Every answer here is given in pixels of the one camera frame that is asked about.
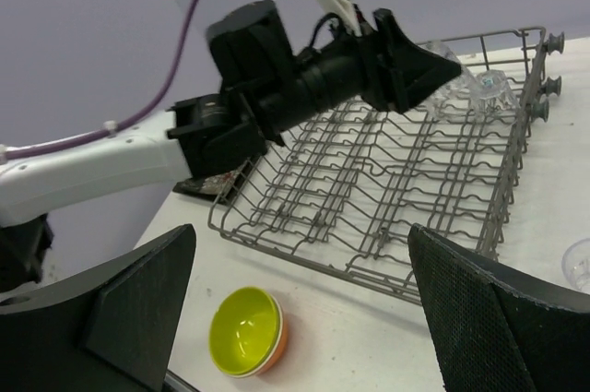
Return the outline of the orange bowl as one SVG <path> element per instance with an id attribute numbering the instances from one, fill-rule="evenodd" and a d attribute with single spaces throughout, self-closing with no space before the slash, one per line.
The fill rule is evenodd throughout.
<path id="1" fill-rule="evenodd" d="M 281 358 L 288 345 L 289 340 L 289 324 L 285 316 L 284 310 L 277 298 L 269 293 L 278 315 L 278 331 L 275 338 L 272 350 L 265 356 L 265 358 L 257 364 L 257 366 L 245 374 L 234 375 L 233 378 L 242 379 L 252 376 L 264 374 L 270 370 Z"/>

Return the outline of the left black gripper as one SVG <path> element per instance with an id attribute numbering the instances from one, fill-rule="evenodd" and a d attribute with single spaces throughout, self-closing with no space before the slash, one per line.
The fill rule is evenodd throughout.
<path id="1" fill-rule="evenodd" d="M 281 134 L 361 96 L 380 112 L 406 113 L 458 78 L 462 67 L 412 42 L 391 10 L 373 13 L 375 32 L 343 36 L 276 64 L 277 83 L 257 95 L 265 134 Z"/>

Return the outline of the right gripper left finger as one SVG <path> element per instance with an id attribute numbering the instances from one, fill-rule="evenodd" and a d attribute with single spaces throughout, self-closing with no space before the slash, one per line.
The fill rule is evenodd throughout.
<path id="1" fill-rule="evenodd" d="M 1 303 L 4 391 L 166 391 L 195 258 L 184 224 Z"/>

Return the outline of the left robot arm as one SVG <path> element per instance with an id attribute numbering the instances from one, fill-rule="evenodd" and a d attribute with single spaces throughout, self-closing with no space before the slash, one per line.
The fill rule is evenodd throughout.
<path id="1" fill-rule="evenodd" d="M 161 182 L 238 169 L 282 146 L 283 134 L 359 97 L 374 110 L 406 113 L 461 73 L 460 65 L 413 43 L 391 11 L 355 17 L 321 49 L 291 50 L 276 4 L 242 6 L 206 32 L 221 76 L 217 93 L 175 103 L 89 143 L 47 146 L 1 164 L 1 289 L 42 278 L 58 208 Z"/>

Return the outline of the black floral square plate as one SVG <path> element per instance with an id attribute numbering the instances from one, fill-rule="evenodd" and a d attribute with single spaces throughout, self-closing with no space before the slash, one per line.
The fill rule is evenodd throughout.
<path id="1" fill-rule="evenodd" d="M 184 180 L 177 183 L 172 192 L 211 202 L 219 198 L 221 204 L 227 204 L 236 197 L 250 171 L 250 166 L 242 166 L 236 171 L 226 172 L 206 179 Z"/>

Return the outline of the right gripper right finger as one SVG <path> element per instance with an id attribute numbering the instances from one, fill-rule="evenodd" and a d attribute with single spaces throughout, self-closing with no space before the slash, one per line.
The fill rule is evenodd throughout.
<path id="1" fill-rule="evenodd" d="M 414 224 L 413 273 L 448 391 L 586 391 L 589 296 Z"/>

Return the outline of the yellow-green bowl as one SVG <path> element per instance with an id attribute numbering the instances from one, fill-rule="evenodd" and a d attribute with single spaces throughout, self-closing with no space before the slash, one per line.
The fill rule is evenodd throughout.
<path id="1" fill-rule="evenodd" d="M 277 331 L 277 309 L 269 292 L 240 288 L 213 315 L 208 334 L 210 357 L 229 377 L 245 374 L 272 350 Z"/>

